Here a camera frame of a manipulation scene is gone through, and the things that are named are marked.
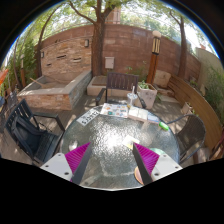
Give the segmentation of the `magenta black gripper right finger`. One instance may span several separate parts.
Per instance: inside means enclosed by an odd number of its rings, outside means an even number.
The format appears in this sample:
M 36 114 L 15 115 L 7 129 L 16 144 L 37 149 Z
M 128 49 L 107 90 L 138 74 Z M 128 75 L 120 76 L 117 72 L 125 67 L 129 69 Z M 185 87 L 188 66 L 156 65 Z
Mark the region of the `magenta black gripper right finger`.
M 133 155 L 144 185 L 152 183 L 152 171 L 159 159 L 159 155 L 140 144 L 133 144 Z

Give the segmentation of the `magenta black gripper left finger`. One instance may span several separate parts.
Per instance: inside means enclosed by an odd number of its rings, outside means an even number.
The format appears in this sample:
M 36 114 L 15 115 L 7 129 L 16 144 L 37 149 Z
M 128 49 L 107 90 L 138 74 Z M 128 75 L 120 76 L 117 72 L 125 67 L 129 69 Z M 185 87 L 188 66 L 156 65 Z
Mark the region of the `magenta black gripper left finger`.
M 65 154 L 66 160 L 73 174 L 73 183 L 77 185 L 80 184 L 91 152 L 92 148 L 90 147 L 90 143 L 86 143 Z

